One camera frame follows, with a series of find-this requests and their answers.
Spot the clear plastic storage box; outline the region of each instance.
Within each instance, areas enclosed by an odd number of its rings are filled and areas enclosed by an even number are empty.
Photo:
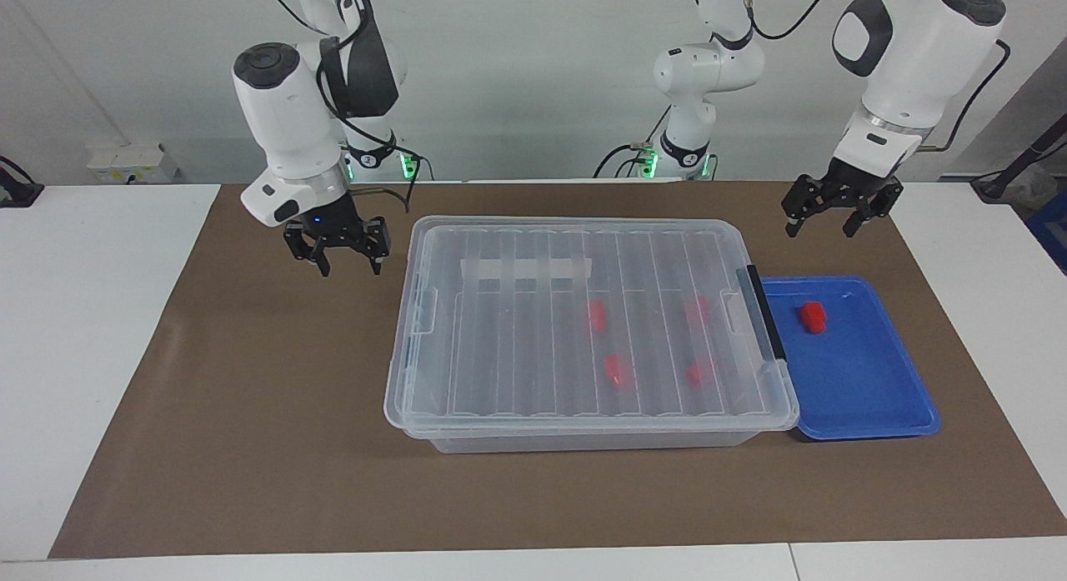
[[[427,216],[408,258],[385,415],[441,452],[735,446],[796,424],[730,224]]]

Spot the black cable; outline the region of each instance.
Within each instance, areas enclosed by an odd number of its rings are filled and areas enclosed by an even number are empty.
[[[19,174],[19,175],[22,175],[23,178],[26,178],[26,181],[30,181],[30,185],[36,185],[36,182],[33,181],[32,176],[30,176],[30,174],[28,174],[28,172],[23,171],[22,166],[19,166],[15,162],[12,162],[11,159],[5,159],[4,156],[0,156],[0,162],[3,162],[5,164],[7,164],[7,166],[12,171],[17,172],[17,174]]]
[[[715,159],[715,167],[712,168],[712,178],[708,181],[715,181],[715,174],[719,172],[719,155],[708,155],[708,159]]]
[[[1055,148],[1049,149],[1048,151],[1045,152],[1045,155],[1041,155],[1039,157],[1039,159],[1036,159],[1036,160],[1034,160],[1034,162],[1031,162],[1031,164],[1036,164],[1037,162],[1041,162],[1041,160],[1051,159],[1052,156],[1056,155],[1056,151],[1060,151],[1064,147],[1067,147],[1067,141],[1064,141],[1063,143],[1061,143],[1060,145],[1057,145]],[[982,181],[983,178],[990,178],[990,176],[996,176],[996,175],[1002,174],[1002,172],[1004,172],[1006,170],[1007,168],[1001,168],[1001,171],[992,171],[992,172],[988,172],[987,174],[981,174],[978,176],[972,176],[972,178],[967,179],[967,182]]]
[[[396,193],[392,189],[385,189],[385,187],[367,187],[367,189],[352,189],[349,191],[352,196],[377,196],[377,194],[385,194],[385,196],[393,196],[397,198],[403,205],[403,212],[411,212],[411,201],[408,198],[401,196],[401,194]]]
[[[644,159],[628,159],[628,160],[626,160],[624,163],[619,164],[619,170],[618,171],[615,171],[615,178],[619,178],[619,175],[622,174],[622,167],[624,167],[626,164],[630,164],[630,166],[631,166],[630,171],[633,172],[634,164],[640,164],[640,163],[643,163],[643,162],[644,162]]]
[[[793,31],[796,31],[797,27],[799,27],[800,23],[803,22],[805,19],[808,18],[808,15],[811,14],[812,11],[815,11],[815,6],[817,6],[818,2],[821,2],[821,1],[823,1],[823,0],[815,0],[815,1],[811,2],[811,5],[808,6],[808,10],[806,10],[805,13],[800,15],[800,18],[797,18],[797,21],[794,22],[792,27],[790,27],[789,29],[786,29],[784,33],[778,33],[777,35],[773,35],[773,34],[767,34],[767,33],[763,32],[763,29],[760,29],[759,23],[755,21],[754,16],[752,17],[752,28],[755,29],[757,34],[759,34],[761,37],[763,37],[763,38],[765,38],[767,41],[775,42],[775,41],[781,39],[783,37],[789,36],[790,33],[792,33]]]
[[[644,143],[649,143],[649,142],[652,141],[652,138],[655,136],[656,131],[659,130],[659,125],[663,125],[664,120],[667,120],[667,114],[668,113],[670,113],[670,106],[668,106],[667,108],[664,108],[664,113],[659,115],[659,120],[656,120],[655,126],[653,126],[652,130],[650,130],[650,132],[649,132],[649,136],[644,138]],[[626,171],[626,178],[630,178],[630,175],[633,175],[633,174],[634,174],[634,163],[631,163],[630,164],[630,170]]]
[[[603,171],[604,166],[607,165],[608,160],[614,159],[615,155],[618,155],[618,152],[620,151],[625,151],[626,149],[633,149],[633,147],[630,147],[628,143],[624,143],[620,145],[620,147],[612,149],[612,151],[607,152],[607,156],[604,156],[604,159],[601,160],[601,163],[596,167],[596,172],[594,172],[593,178],[600,177],[601,171]]]
[[[418,181],[418,174],[423,171],[423,160],[415,160],[415,174],[411,175],[411,181],[408,181],[408,193],[404,194],[403,205],[407,208],[411,205],[411,194],[415,191],[415,181]]]
[[[293,10],[291,7],[289,7],[289,4],[285,3],[285,0],[275,0],[275,1],[277,3],[280,3],[280,4],[282,4],[282,7],[284,7],[285,11],[289,13],[289,16],[292,16],[297,20],[297,22],[300,22],[306,29],[312,30],[312,31],[316,31],[316,33],[320,34],[320,35],[329,35],[330,34],[330,33],[327,33],[325,31],[323,31],[322,29],[319,29],[319,28],[313,26],[310,22],[308,22],[308,21],[304,20],[303,18],[301,18],[300,15],[297,14],[297,12],[293,12]]]
[[[396,151],[400,151],[401,155],[411,156],[412,159],[423,160],[423,156],[418,155],[418,152],[412,151],[411,149],[408,149],[407,147],[401,147],[401,145],[392,144],[392,143],[389,143],[389,142],[387,142],[385,140],[382,140],[382,138],[380,138],[380,136],[373,136],[369,132],[366,132],[365,130],[363,130],[361,128],[357,128],[357,126],[352,125],[352,122],[348,120],[348,118],[344,118],[341,116],[341,114],[336,110],[336,108],[333,106],[333,103],[330,101],[330,99],[327,96],[327,90],[322,85],[322,76],[323,76],[323,72],[324,72],[324,69],[322,67],[322,63],[320,62],[319,67],[318,67],[318,69],[315,72],[315,82],[319,86],[319,95],[322,96],[322,101],[325,103],[327,110],[330,110],[330,113],[333,114],[337,118],[337,120],[341,122],[341,124],[344,126],[346,126],[347,128],[352,129],[354,132],[361,134],[363,138],[366,138],[366,140],[373,141],[375,143],[377,143],[379,145],[385,145],[385,147],[393,147],[394,149],[396,149]]]
[[[424,157],[424,160],[426,160],[427,167],[430,168],[430,181],[437,181],[437,176],[433,174],[433,162],[430,162],[430,159],[426,157]]]
[[[1067,145],[1067,141],[1064,141],[1063,143],[1061,143],[1060,145],[1057,145],[1055,148],[1050,149],[1050,151],[1046,151],[1045,155],[1040,157],[1040,159],[1034,160],[1034,163],[1036,164],[1037,162],[1041,162],[1041,160],[1051,159],[1052,156],[1055,156],[1056,151],[1060,151],[1061,149],[1064,148],[1064,145]]]
[[[749,18],[749,22],[750,23],[748,26],[748,32],[745,33],[745,36],[739,39],[728,39],[720,34],[712,33],[712,36],[711,38],[707,39],[707,43],[712,43],[713,41],[718,39],[719,43],[722,44],[722,47],[729,49],[730,51],[737,51],[739,49],[744,49],[745,46],[747,46],[752,42],[752,34],[755,31],[754,21],[751,19],[751,17]]]
[[[986,79],[983,79],[982,82],[978,83],[978,86],[975,87],[974,94],[971,94],[971,98],[967,100],[967,103],[965,103],[964,110],[959,111],[959,116],[956,117],[956,125],[953,125],[952,132],[949,133],[949,141],[946,141],[945,144],[942,145],[942,147],[937,147],[936,145],[920,145],[918,149],[919,151],[925,151],[925,152],[949,151],[949,149],[952,147],[952,142],[956,141],[956,133],[959,132],[960,126],[964,125],[964,118],[967,116],[968,111],[971,110],[971,106],[974,106],[974,100],[978,98],[978,95],[982,94],[982,91],[984,88],[986,88],[987,84],[989,84],[989,81],[993,80],[993,77],[997,76],[997,72],[1000,72],[1001,68],[1003,68],[1004,65],[1007,64],[1007,60],[1012,58],[1012,46],[1006,45],[1006,43],[1004,43],[1002,39],[997,39],[997,45],[1004,50],[1004,57],[1001,58],[1001,61],[998,62],[997,66],[994,66],[994,68],[986,76]]]

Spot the red object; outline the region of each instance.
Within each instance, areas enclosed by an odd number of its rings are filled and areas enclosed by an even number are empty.
[[[697,365],[689,366],[689,371],[685,373],[688,376],[689,384],[692,387],[700,387],[700,368]]]
[[[685,303],[685,319],[690,325],[698,325],[701,322],[707,323],[707,300],[704,300],[704,296],[699,295],[699,293],[696,304],[690,303],[690,301]]]
[[[826,311],[823,310],[823,304],[819,303],[808,303],[800,307],[800,323],[803,323],[805,329],[808,329],[809,334],[822,334],[826,330]]]
[[[598,334],[607,329],[607,314],[604,311],[604,303],[601,300],[592,300],[589,303],[589,325]]]
[[[711,365],[712,365],[712,369],[715,369],[715,364],[713,361],[712,361]],[[689,366],[689,370],[685,372],[685,376],[686,376],[686,378],[689,380],[689,384],[694,388],[700,387],[700,384],[703,383],[703,380],[700,376],[700,365],[691,365],[691,366]]]
[[[704,296],[697,296],[697,308],[700,311],[700,319],[707,323],[707,300],[704,300]]]
[[[608,380],[611,380],[611,384],[615,387],[622,387],[622,369],[619,366],[618,354],[611,354],[611,356],[604,359],[604,373],[606,373]]]

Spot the white table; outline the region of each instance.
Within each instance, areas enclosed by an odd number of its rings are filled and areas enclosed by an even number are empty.
[[[217,194],[52,187],[0,210],[0,560],[47,556]],[[1005,206],[908,185],[893,217],[1061,510],[1067,277]],[[1062,579],[1067,538],[0,564],[3,579]]]

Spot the white robotic arm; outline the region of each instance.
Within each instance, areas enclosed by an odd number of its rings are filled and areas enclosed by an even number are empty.
[[[849,237],[888,215],[904,190],[893,174],[998,45],[1005,10],[1002,0],[855,0],[848,6],[833,51],[839,64],[867,79],[867,88],[827,175],[801,175],[782,200],[790,237],[830,208],[855,209],[844,225]]]
[[[234,63],[233,79],[267,171],[241,194],[249,212],[283,233],[293,257],[330,273],[327,247],[350,247],[380,273],[389,252],[385,220],[362,220],[349,193],[353,176],[372,178],[388,159],[400,159],[384,123],[407,75],[391,62],[370,0],[301,0],[310,26],[340,31],[297,47],[267,43]],[[336,141],[333,116],[345,118],[347,151]],[[379,142],[375,138],[388,140]],[[401,168],[387,171],[400,176]],[[313,244],[305,243],[304,237]]]
[[[707,159],[715,126],[710,95],[753,86],[763,75],[763,48],[752,39],[751,0],[699,0],[708,43],[659,54],[656,87],[670,97],[667,126],[656,138],[655,175],[694,178]]]

